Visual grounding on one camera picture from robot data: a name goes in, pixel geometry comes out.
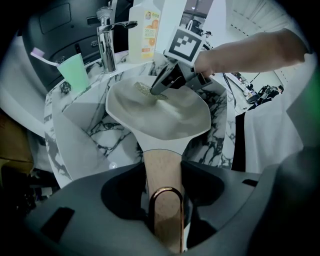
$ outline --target chrome faucet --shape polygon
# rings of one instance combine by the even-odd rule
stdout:
[[[113,35],[110,33],[115,26],[123,26],[126,29],[134,28],[138,25],[137,21],[124,21],[109,25],[110,14],[112,9],[109,7],[102,7],[96,12],[98,20],[101,22],[101,26],[96,28],[98,36],[98,45],[103,64],[103,70],[106,74],[116,71],[115,51],[113,43]]]

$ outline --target human arm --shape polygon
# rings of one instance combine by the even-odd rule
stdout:
[[[292,31],[262,32],[200,52],[195,70],[213,73],[266,72],[304,62],[307,48]]]

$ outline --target marble countertop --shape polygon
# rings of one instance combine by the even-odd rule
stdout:
[[[136,76],[157,75],[167,59],[156,53],[154,60],[128,63],[128,52],[115,54],[117,70],[104,74],[100,60],[86,65],[90,85],[74,92],[66,81],[46,96],[45,141],[49,161],[60,187],[72,180],[143,161],[135,136],[106,113],[108,89],[116,82]],[[230,169],[235,139],[235,106],[232,92],[219,74],[213,84],[197,93],[208,104],[210,131],[194,138],[183,158]]]

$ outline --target toothbrush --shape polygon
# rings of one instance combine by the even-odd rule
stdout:
[[[44,63],[49,64],[49,65],[52,65],[55,67],[59,66],[58,63],[55,63],[55,62],[52,62],[52,61],[49,61],[49,60],[46,60],[45,58],[43,58],[43,55],[45,55],[45,53],[36,47],[33,48],[32,52],[30,52],[30,55],[39,59],[40,61],[43,61]]]

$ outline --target plastic cup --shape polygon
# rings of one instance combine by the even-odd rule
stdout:
[[[68,58],[57,68],[75,91],[82,92],[89,86],[89,78],[81,53]]]

